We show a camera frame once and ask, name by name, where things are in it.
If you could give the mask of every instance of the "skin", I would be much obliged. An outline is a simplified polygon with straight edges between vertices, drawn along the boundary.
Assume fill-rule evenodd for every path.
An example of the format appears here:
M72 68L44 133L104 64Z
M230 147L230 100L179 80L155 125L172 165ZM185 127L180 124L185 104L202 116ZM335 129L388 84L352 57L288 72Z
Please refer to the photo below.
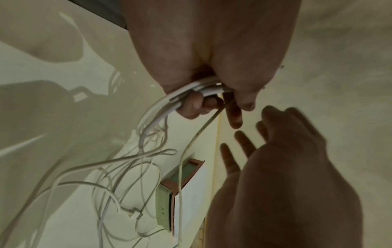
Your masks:
M267 106L261 117L260 148L235 134L248 158L242 171L220 147L227 178L208 213L206 247L362 247L359 197L328 159L323 136L295 108Z
M216 74L234 92L224 94L227 117L241 127L258 92L281 65L300 0L122 0L138 55L166 93ZM194 119L219 108L217 97L193 93L179 113Z

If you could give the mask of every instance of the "white wall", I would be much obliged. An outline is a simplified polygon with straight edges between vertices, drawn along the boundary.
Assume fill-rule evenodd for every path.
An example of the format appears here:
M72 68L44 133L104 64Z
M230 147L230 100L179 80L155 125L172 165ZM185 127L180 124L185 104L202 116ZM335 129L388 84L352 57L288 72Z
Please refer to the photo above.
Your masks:
M53 171L41 188L67 168L113 157L129 140L141 114L163 96L163 91L140 63L126 30L68 1L1 1L0 21L2 231L50 168ZM170 116L167 147L179 153L155 160L163 174L178 165L181 152L209 117L187 121L177 114ZM190 152L206 160L209 189L216 132L217 122L213 122ZM59 159L62 163L53 168ZM67 179L83 180L88 173ZM136 170L130 180L139 173ZM156 170L143 179L145 197L156 179ZM135 201L129 204L142 203L139 189L135 188ZM90 199L88 188L58 190L39 247L97 247ZM184 247L193 241L210 199L211 190L207 190L202 208L185 230ZM7 247L23 246L32 235L43 202L20 221ZM154 206L152 201L150 212L154 213ZM134 223L123 223L126 227L113 223L113 234L135 236ZM152 218L143 223L144 229L154 226ZM145 247L146 242L137 247ZM130 247L133 243L117 246ZM173 247L174 243L170 234L160 233L151 238L149 247Z
M385 13L391 12L390 1L316 3L304 1L285 68L259 94L256 110L245 113L242 130L262 145L254 125L266 105L303 110L327 138L332 162L361 197L365 247L388 248L392 245L392 15ZM219 143L228 143L244 165L245 156L233 135L222 115ZM217 157L214 192L225 177Z

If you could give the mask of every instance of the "green panel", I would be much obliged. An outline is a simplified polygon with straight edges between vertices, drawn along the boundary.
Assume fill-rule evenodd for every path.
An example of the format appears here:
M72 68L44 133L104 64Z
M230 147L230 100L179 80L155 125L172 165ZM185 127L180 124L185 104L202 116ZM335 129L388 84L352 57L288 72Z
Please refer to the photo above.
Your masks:
M187 178L192 173L192 171L194 171L196 169L196 167L197 167L196 165L193 165L191 163L189 163L183 167L183 181L185 180L185 178ZM170 180L172 180L176 184L178 184L178 178L179 178L179 176L178 176L178 172L177 172L174 176L172 176L170 178Z
M170 195L172 191L163 185L156 189L155 209L158 225L170 231Z

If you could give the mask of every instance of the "hand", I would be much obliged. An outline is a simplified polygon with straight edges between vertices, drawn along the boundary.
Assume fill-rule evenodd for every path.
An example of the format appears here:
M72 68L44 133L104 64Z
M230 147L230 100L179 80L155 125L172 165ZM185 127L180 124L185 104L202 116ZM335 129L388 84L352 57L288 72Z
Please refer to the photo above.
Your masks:
M295 108L261 115L265 145L235 134L248 157L242 171L220 147L227 179L211 203L206 247L362 247L359 197L329 161L323 136Z
M301 0L122 0L132 41L144 66L166 93L216 74L233 128L252 111L287 51ZM223 101L193 93L181 115L196 118Z

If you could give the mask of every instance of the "wall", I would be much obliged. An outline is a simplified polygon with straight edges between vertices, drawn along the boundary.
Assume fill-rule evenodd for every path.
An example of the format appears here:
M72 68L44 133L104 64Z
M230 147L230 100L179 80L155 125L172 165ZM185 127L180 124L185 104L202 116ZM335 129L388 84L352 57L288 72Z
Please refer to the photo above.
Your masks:
M365 247L392 244L392 15L387 1L304 1L285 68L245 113L241 128L258 146L255 129L266 105L303 110L327 138L331 161L358 191L365 213ZM219 143L240 165L245 156L222 115ZM216 158L214 193L226 177Z
M5 0L0 2L0 230L10 223L26 199L47 187L61 171L113 157L127 144L142 113L163 91L145 71L128 32L71 2ZM167 147L177 156L155 160L165 175L179 163L183 149L211 115L195 121L177 114L169 118ZM190 153L206 160L211 189L217 122ZM67 180L83 180L90 172ZM140 174L130 174L133 180ZM151 170L131 194L129 206L140 206L157 180ZM189 247L207 212L211 191L184 232ZM19 222L7 247L22 247L37 227L44 201ZM153 211L154 201L148 206ZM91 189L60 189L39 247L97 247ZM135 236L134 223L110 231ZM154 226L151 217L144 230ZM117 244L132 246L136 241ZM137 247L145 247L143 240ZM149 247L173 247L168 233L151 238Z

